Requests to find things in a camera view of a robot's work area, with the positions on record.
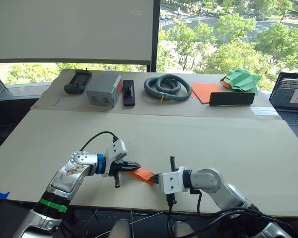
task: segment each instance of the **car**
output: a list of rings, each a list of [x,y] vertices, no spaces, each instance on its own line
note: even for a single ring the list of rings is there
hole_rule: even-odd
[[[177,15],[182,15],[182,11],[180,10],[180,11],[174,11],[173,12],[174,14],[177,14]]]

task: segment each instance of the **table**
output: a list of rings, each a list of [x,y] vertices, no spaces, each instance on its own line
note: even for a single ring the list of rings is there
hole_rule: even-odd
[[[298,216],[298,139],[286,122],[242,119],[31,110],[0,147],[0,192],[8,199],[38,201],[54,173],[94,134],[110,130],[125,141],[128,160],[154,173],[177,166],[217,168],[262,212]],[[105,152],[104,135],[86,150]],[[157,186],[121,174],[86,177],[72,205],[167,210]],[[174,211],[195,212],[197,196],[176,194]],[[201,211],[218,208],[205,195]]]
[[[144,81],[149,77],[158,77],[162,73],[141,73],[141,72],[110,72],[92,70],[92,80],[102,74],[119,74],[123,80],[133,79],[135,84],[136,105],[124,107],[123,97],[119,95],[118,102],[114,108],[95,106],[90,104],[86,90],[81,95],[69,95],[64,91],[64,85],[68,84],[75,74],[73,69],[64,69],[56,78],[51,87],[42,94],[32,109],[76,111],[76,112],[110,112],[140,115],[166,115],[166,116],[192,116],[192,117],[234,117],[234,118],[275,118],[280,119],[267,98],[259,92],[251,105],[255,109],[270,108],[271,113],[262,116],[255,115],[249,106],[235,107],[210,107],[209,104],[201,104],[196,98],[189,98],[184,102],[169,102],[165,100],[162,104],[159,100],[149,97],[144,90]],[[223,91],[227,91],[220,84],[224,75],[218,74],[176,74],[189,83],[216,83]]]

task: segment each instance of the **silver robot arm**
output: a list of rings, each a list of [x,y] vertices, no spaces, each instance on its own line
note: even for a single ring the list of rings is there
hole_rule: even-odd
[[[119,171],[131,171],[140,167],[136,162],[123,161],[127,155],[125,144],[118,139],[108,147],[105,155],[76,151],[60,168],[36,206],[31,209],[14,238],[51,238],[62,222],[62,215],[76,195],[85,176],[102,174],[114,176],[119,187]]]
[[[151,177],[151,181],[158,183],[165,194],[200,189],[206,192],[220,209],[243,207],[258,211],[235,186],[226,183],[222,175],[213,168],[203,170],[187,170],[180,167],[177,171],[161,173]],[[241,220],[243,215],[232,215],[232,219]],[[276,223],[263,221],[256,226],[242,223],[249,238],[292,238]]]

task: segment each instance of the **gray coiled hose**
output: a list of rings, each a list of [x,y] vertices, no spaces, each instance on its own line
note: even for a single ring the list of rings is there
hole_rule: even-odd
[[[168,85],[171,89],[162,88],[162,83]],[[151,88],[153,84],[155,84],[156,90]],[[181,89],[181,84],[185,87],[187,93],[182,96],[175,95]],[[157,99],[185,101],[191,96],[190,84],[183,78],[173,74],[165,74],[159,78],[148,78],[144,83],[144,87],[150,97]]]

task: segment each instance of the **black remote control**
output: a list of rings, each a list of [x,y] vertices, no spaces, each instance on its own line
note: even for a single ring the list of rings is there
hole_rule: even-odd
[[[69,94],[82,94],[91,77],[91,72],[82,69],[75,70],[75,75],[69,84],[64,86],[65,92]]]

